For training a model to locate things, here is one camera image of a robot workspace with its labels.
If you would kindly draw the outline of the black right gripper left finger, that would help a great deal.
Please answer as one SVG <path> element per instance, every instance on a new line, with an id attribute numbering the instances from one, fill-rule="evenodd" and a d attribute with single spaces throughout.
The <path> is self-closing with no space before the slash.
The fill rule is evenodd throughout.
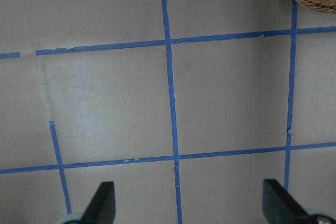
<path id="1" fill-rule="evenodd" d="M 102 182 L 80 218 L 80 223 L 114 223 L 115 203 L 114 182 Z"/>

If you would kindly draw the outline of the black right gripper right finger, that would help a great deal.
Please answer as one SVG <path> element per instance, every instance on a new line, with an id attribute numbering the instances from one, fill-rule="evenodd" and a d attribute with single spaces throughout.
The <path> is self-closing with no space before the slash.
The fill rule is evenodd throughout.
<path id="1" fill-rule="evenodd" d="M 277 180 L 264 179 L 262 186 L 262 210 L 269 224 L 315 223 Z"/>

